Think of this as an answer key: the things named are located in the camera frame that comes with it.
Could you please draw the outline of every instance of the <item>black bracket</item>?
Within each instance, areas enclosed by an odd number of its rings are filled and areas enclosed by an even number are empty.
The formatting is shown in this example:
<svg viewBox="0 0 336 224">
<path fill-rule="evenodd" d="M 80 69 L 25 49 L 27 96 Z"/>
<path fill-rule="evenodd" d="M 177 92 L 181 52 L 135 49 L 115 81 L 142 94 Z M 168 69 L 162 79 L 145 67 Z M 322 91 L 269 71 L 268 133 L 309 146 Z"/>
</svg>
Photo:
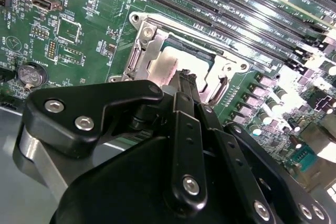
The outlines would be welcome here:
<svg viewBox="0 0 336 224">
<path fill-rule="evenodd" d="M 217 158 L 221 161 L 221 170 L 230 174 L 235 199 L 232 202 L 237 209 L 244 209 L 244 214 L 238 213 L 240 223 L 273 223 L 275 219 L 264 195 L 262 194 L 249 163 L 246 161 L 236 139 L 223 131 L 216 113 L 207 105 L 199 104 L 198 113 L 202 122 L 202 139 L 212 146 Z"/>
<path fill-rule="evenodd" d="M 140 104 L 156 104 L 163 98 L 162 90 L 151 81 L 104 83 L 89 86 L 40 89 L 26 101 L 23 123 L 29 134 L 52 145 L 71 157 L 89 156 L 100 136 L 112 120 L 125 110 Z M 58 101 L 53 112 L 46 109 L 48 101 Z M 94 124 L 86 131 L 76 126 L 76 119 L 89 118 Z"/>
<path fill-rule="evenodd" d="M 276 161 L 238 124 L 225 126 L 242 149 L 254 177 L 270 191 L 277 215 L 284 223 L 329 222 L 328 214 Z"/>
<path fill-rule="evenodd" d="M 205 166 L 194 101 L 183 92 L 174 96 L 169 139 L 172 157 L 165 199 L 179 215 L 194 215 L 207 201 Z"/>
</svg>

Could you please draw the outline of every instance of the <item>green circuit board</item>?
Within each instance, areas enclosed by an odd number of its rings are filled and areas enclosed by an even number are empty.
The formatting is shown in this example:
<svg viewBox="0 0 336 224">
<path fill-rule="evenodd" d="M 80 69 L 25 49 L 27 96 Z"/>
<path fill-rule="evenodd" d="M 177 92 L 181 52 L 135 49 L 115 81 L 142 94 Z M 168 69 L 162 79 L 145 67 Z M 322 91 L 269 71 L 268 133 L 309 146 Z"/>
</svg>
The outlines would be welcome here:
<svg viewBox="0 0 336 224">
<path fill-rule="evenodd" d="M 48 80 L 38 88 L 104 83 L 110 76 L 122 75 L 138 32 L 129 22 L 129 15 L 146 12 L 162 14 L 197 30 L 201 26 L 202 32 L 208 35 L 214 34 L 212 24 L 218 24 L 224 35 L 213 37 L 257 63 L 251 64 L 247 72 L 233 76 L 227 92 L 214 107 L 223 123 L 233 119 L 244 95 L 251 94 L 251 85 L 258 84 L 259 74 L 275 81 L 274 87 L 269 87 L 271 93 L 279 86 L 290 86 L 302 104 L 314 94 L 316 87 L 325 85 L 328 95 L 336 94 L 331 86 L 334 77 L 322 69 L 315 70 L 305 84 L 298 83 L 300 75 L 285 69 L 284 62 L 293 56 L 295 48 L 304 44 L 305 38 L 319 39 L 331 29 L 336 18 L 332 8 L 314 0 L 54 1 L 61 3 L 61 8 L 45 11 L 34 6 L 32 0 L 10 0 L 10 5 L 0 7 L 0 66 L 11 71 L 17 71 L 27 62 L 42 66 Z M 208 6 L 220 9 L 219 14 Z M 189 15 L 195 13 L 200 20 Z M 208 20 L 211 25 L 204 25 Z M 324 56 L 331 59 L 333 54 L 328 52 Z M 31 91 L 16 78 L 1 82 L 0 92 L 4 101 L 6 97 L 24 101 Z M 260 98 L 263 103 L 269 99 L 268 96 Z M 242 124 L 247 130 L 252 124 L 259 124 L 262 135 L 256 136 L 257 141 L 277 161 L 290 165 L 293 154 L 297 153 L 283 132 L 286 119 L 304 118 L 301 126 L 304 128 L 311 122 L 319 124 L 324 114 L 312 108 L 301 111 L 297 106 L 286 110 L 279 119 L 274 117 L 278 124 L 267 126 L 257 119 L 263 106 L 253 108 L 253 114 Z"/>
</svg>

